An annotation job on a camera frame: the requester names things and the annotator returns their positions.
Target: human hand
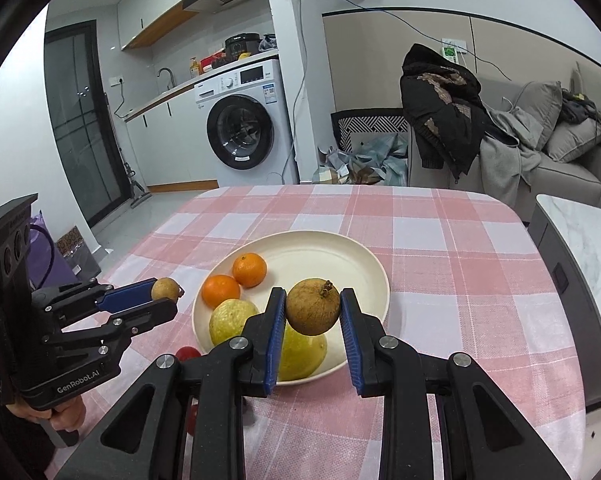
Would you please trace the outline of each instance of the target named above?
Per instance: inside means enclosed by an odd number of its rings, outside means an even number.
[[[56,431],[77,430],[83,425],[85,415],[87,415],[87,409],[81,396],[66,400],[58,406],[54,406],[53,410],[45,410],[44,412],[34,410],[20,398],[14,404],[8,404],[7,409],[15,416],[30,422],[38,422],[39,418],[45,418],[49,420],[52,428]]]

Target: faucet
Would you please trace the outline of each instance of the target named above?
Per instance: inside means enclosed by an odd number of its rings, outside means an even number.
[[[175,88],[176,87],[176,81],[174,81],[174,74],[166,66],[164,66],[163,68],[161,68],[158,71],[158,75],[156,77],[160,77],[160,75],[163,73],[164,70],[167,70],[169,72],[169,78],[170,78],[170,80],[172,82],[172,88]]]

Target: orange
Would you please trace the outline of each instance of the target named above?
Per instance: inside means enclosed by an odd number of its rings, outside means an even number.
[[[208,276],[200,288],[202,300],[212,308],[216,308],[225,300],[240,299],[240,285],[231,276],[217,274]]]
[[[256,253],[245,253],[234,260],[231,273],[242,286],[247,288],[263,282],[267,274],[267,264]]]

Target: purple bag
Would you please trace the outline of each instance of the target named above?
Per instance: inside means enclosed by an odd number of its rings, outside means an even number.
[[[42,211],[32,218],[32,224],[42,227],[49,232],[45,225],[45,220],[42,217]],[[62,254],[60,254],[56,244],[54,244],[53,247],[50,247],[47,238],[34,229],[30,230],[29,241],[31,248],[27,255],[27,272],[29,273],[29,279],[34,283],[34,286],[40,288],[42,286],[61,286],[69,285],[69,283],[78,283],[78,279],[69,268],[69,265],[62,257]],[[42,280],[42,277],[49,267],[52,250],[55,255],[54,265],[50,271],[50,275],[45,279],[45,282],[41,283],[40,280]]]

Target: red cherry tomato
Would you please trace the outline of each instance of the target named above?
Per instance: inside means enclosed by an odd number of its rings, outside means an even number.
[[[189,410],[189,418],[187,419],[187,433],[194,436],[196,431],[196,417],[198,416],[198,404],[194,404]]]
[[[193,346],[183,346],[183,348],[179,348],[178,352],[176,352],[176,358],[181,362],[195,357],[200,357],[200,352]]]

